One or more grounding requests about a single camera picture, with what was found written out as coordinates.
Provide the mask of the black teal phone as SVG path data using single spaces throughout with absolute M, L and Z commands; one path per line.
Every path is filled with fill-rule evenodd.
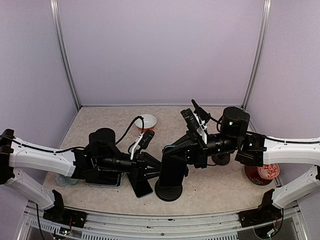
M 162 182 L 160 186 L 169 186 L 169 181 L 180 181 L 185 177 L 185 173 L 188 172 L 187 164 L 162 164 L 161 159 L 161 169 L 159 178 Z

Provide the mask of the black pole phone stand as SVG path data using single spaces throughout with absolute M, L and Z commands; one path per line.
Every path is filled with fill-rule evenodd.
M 155 182 L 154 190 L 159 199 L 165 202 L 176 201 L 183 193 L 183 180 L 169 181 L 169 186 L 160 186 L 162 182 L 159 177 Z

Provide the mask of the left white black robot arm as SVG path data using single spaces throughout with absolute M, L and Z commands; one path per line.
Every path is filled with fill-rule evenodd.
M 86 147 L 60 150 L 28 145 L 16 138 L 12 129 L 6 129 L 0 137 L 0 183 L 21 193 L 63 223 L 70 218 L 70 211 L 64 206 L 62 195 L 45 189 L 19 168 L 57 173 L 98 186 L 111 186 L 113 180 L 127 174 L 134 191 L 142 190 L 142 194 L 136 194 L 139 198 L 152 192 L 148 180 L 160 174 L 161 162 L 144 151 L 153 136 L 152 130 L 141 133 L 131 153 L 125 153 L 117 148 L 115 132 L 100 128 L 89 134 Z

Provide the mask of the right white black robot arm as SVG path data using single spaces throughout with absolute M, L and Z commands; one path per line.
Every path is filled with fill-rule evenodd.
M 268 137 L 248 131 L 250 115 L 238 107 L 224 109 L 216 121 L 217 133 L 207 130 L 212 116 L 195 105 L 181 112 L 186 134 L 162 151 L 160 176 L 155 185 L 157 196 L 167 202 L 178 199 L 182 182 L 188 174 L 188 165 L 206 168 L 208 157 L 216 164 L 226 165 L 231 154 L 244 166 L 263 167 L 272 164 L 309 164 L 310 170 L 283 187 L 263 195 L 256 210 L 256 218 L 266 222 L 276 210 L 284 208 L 319 187 L 320 140 Z

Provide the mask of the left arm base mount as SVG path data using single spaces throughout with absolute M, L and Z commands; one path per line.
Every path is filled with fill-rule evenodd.
M 84 211 L 66 208 L 62 195 L 55 189 L 52 190 L 52 193 L 54 196 L 53 207 L 44 210 L 43 218 L 54 223 L 82 229 L 88 214 Z

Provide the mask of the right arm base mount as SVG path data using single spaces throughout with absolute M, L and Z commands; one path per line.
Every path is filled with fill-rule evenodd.
M 272 196 L 274 192 L 275 189 L 265 192 L 262 202 L 257 208 L 238 213 L 242 228 L 268 223 L 283 217 L 282 209 L 273 205 Z

